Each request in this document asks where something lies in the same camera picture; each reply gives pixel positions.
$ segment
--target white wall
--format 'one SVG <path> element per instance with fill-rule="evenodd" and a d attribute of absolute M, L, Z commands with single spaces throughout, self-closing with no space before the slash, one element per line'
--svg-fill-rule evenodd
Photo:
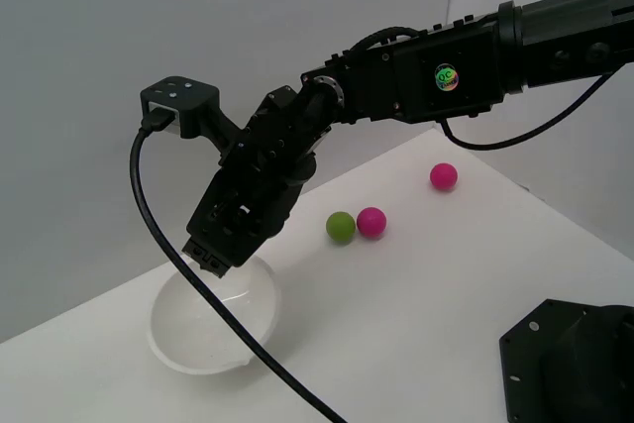
<path fill-rule="evenodd" d="M 379 28 L 443 22 L 447 2 L 0 0 L 0 341 L 164 263 L 129 191 L 141 89 L 210 82 L 242 126 L 268 91 Z M 423 128 L 337 129 L 311 186 Z M 178 247 L 217 159 L 203 140 L 147 145 L 149 199 Z"/>
<path fill-rule="evenodd" d="M 452 0 L 450 19 L 507 0 Z M 538 0 L 515 0 L 521 5 Z M 624 67 L 572 117 L 524 145 L 480 158 L 634 258 L 634 67 Z M 508 97 L 474 120 L 450 121 L 456 136 L 495 142 L 528 131 L 569 106 L 591 80 Z"/>

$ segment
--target logo sticker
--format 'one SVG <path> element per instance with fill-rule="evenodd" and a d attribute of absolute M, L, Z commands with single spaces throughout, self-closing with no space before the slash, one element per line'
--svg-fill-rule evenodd
<path fill-rule="evenodd" d="M 448 63 L 443 63 L 436 68 L 436 86 L 441 91 L 452 91 L 458 87 L 458 72 Z"/>

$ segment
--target white bowl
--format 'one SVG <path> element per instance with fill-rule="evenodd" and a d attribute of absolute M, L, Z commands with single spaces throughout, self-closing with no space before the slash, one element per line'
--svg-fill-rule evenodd
<path fill-rule="evenodd" d="M 251 257 L 222 279 L 196 269 L 249 332 L 264 344 L 277 323 L 279 290 L 270 266 Z M 152 307 L 148 342 L 171 369 L 209 375 L 245 366 L 254 354 L 211 306 L 177 272 L 158 292 Z"/>

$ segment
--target magenta ball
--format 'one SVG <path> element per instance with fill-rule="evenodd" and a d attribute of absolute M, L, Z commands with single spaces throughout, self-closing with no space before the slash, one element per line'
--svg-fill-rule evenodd
<path fill-rule="evenodd" d="M 458 181 L 458 171 L 450 163 L 437 163 L 429 173 L 429 179 L 438 190 L 451 190 Z"/>
<path fill-rule="evenodd" d="M 379 209 L 368 207 L 357 217 L 357 228 L 366 238 L 378 238 L 387 226 L 387 218 Z"/>

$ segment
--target white table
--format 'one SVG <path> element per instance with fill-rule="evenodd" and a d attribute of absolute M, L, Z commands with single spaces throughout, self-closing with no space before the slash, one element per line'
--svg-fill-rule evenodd
<path fill-rule="evenodd" d="M 449 194 L 428 184 L 439 161 L 460 174 Z M 387 214 L 382 240 L 329 243 L 332 211 L 370 205 Z M 260 255 L 282 288 L 268 349 L 350 422 L 503 423 L 503 333 L 548 297 L 634 305 L 634 263 L 436 131 L 302 196 Z M 323 421 L 260 363 L 164 367 L 146 330 L 172 274 L 0 345 L 2 421 Z"/>

